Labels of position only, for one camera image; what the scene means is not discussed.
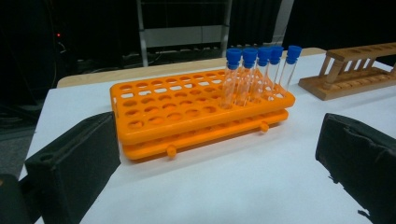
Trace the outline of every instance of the cable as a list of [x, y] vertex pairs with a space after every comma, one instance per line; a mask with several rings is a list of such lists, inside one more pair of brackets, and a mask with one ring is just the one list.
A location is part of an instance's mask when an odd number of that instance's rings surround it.
[[55, 31], [53, 29], [53, 21], [52, 21], [52, 16], [51, 16], [52, 14], [50, 13], [50, 6], [46, 0], [42, 0], [42, 2], [46, 6], [46, 9], [48, 12], [47, 15], [48, 15], [50, 30], [51, 30], [51, 35], [52, 35], [52, 47], [53, 47], [52, 53], [53, 53], [53, 69], [54, 69], [52, 83], [50, 84], [50, 88], [52, 89], [55, 87], [55, 81], [56, 81], [56, 77], [57, 77], [57, 73], [58, 73], [58, 64], [56, 63], [57, 53], [56, 53]]

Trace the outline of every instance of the orange test tube rack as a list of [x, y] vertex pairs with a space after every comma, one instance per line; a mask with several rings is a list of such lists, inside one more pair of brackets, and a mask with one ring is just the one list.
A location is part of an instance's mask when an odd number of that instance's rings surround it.
[[118, 138], [124, 155], [140, 160], [249, 130], [266, 132], [288, 118], [286, 97], [245, 106], [219, 106], [224, 70], [155, 77], [110, 88]]

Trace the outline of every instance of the table surface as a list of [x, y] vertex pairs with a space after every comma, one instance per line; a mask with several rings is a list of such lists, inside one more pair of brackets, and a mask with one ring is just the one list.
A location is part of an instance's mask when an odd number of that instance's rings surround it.
[[[200, 145], [175, 160], [135, 163], [121, 152], [121, 165], [81, 223], [371, 223], [315, 160], [315, 150], [326, 113], [396, 137], [396, 87], [321, 101], [297, 83], [317, 76], [324, 58], [322, 52], [299, 59], [290, 116], [267, 133]], [[111, 111], [109, 88], [120, 81], [99, 81], [49, 91], [28, 157], [80, 121]]]

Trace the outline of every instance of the test tube rack foot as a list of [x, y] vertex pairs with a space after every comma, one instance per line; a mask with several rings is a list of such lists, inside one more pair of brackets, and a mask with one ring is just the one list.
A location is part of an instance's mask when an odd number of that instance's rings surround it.
[[224, 69], [124, 82], [110, 88], [124, 155], [139, 161], [286, 120], [291, 93], [245, 106], [219, 106]]
[[299, 86], [326, 101], [396, 85], [396, 64], [390, 72], [373, 67], [377, 57], [393, 54], [396, 42], [328, 50], [319, 75], [301, 78]]

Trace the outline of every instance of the wooden test tube rack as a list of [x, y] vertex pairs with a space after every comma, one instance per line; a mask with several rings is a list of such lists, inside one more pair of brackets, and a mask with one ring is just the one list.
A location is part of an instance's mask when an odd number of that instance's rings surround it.
[[[396, 42], [328, 50], [319, 75], [301, 78], [299, 86], [326, 101], [396, 85], [396, 64], [390, 72], [373, 67], [377, 57], [393, 54]], [[331, 59], [332, 67], [326, 74]]]

